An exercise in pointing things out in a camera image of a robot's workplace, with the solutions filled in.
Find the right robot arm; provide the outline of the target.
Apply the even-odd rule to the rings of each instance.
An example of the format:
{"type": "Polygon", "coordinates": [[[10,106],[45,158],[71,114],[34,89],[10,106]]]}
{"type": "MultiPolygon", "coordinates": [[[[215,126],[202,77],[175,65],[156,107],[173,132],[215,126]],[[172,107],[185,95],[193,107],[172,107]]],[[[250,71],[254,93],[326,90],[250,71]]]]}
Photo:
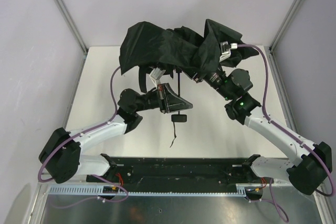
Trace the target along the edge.
{"type": "Polygon", "coordinates": [[[255,156],[250,168],[258,177],[277,178],[289,181],[303,194],[318,192],[326,178],[331,178],[332,149],[325,143],[308,140],[288,127],[272,119],[264,103],[259,103],[249,93],[253,87],[248,71],[235,69],[230,75],[217,68],[215,72],[199,74],[183,71],[195,82],[205,81],[228,103],[225,110],[231,120],[258,132],[289,159],[288,165],[255,156]]]}

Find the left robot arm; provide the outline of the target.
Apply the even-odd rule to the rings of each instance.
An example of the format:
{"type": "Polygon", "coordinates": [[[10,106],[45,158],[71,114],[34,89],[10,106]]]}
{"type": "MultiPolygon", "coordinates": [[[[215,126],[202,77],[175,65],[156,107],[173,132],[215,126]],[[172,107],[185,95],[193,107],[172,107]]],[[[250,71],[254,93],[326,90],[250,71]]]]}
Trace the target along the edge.
{"type": "Polygon", "coordinates": [[[168,83],[153,88],[146,94],[125,89],[115,102],[118,109],[113,116],[100,123],[74,131],[63,127],[54,130],[39,155],[42,167],[58,184],[77,175],[104,176],[115,164],[106,154],[86,155],[92,147],[113,137],[134,130],[142,121],[140,111],[159,109],[161,113],[176,113],[193,105],[178,96],[168,83]]]}

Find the black folding umbrella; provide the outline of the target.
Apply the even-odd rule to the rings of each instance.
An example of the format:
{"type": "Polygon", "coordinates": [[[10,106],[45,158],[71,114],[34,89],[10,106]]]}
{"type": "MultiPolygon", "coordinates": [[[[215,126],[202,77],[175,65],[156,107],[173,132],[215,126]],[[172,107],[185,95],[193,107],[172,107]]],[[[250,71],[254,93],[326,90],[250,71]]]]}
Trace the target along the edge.
{"type": "MultiPolygon", "coordinates": [[[[164,69],[164,75],[172,76],[174,72],[183,73],[183,68],[211,73],[222,66],[237,66],[243,59],[243,53],[235,52],[219,62],[220,43],[241,44],[241,37],[239,32],[210,19],[205,21],[203,35],[184,26],[163,29],[150,22],[139,22],[128,29],[121,45],[121,72],[126,73],[138,66],[139,94],[146,94],[150,91],[146,87],[146,75],[154,68],[164,69]]],[[[180,111],[171,115],[174,123],[187,120],[180,111]]]]}

